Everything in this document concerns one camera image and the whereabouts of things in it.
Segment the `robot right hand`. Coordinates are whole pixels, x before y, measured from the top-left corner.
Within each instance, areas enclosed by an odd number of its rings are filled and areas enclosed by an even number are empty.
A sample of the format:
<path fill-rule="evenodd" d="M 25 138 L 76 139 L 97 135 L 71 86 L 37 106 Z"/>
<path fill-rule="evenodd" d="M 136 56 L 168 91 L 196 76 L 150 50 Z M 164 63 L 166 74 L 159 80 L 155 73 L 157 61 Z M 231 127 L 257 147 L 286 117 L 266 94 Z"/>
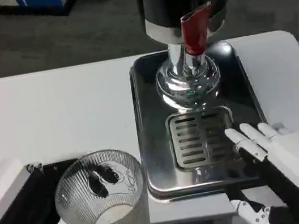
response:
<path fill-rule="evenodd" d="M 227 192 L 238 216 L 247 224 L 299 224 L 299 132 L 260 122 L 226 129 L 239 155 L 284 206 L 249 200 L 240 189 Z"/>

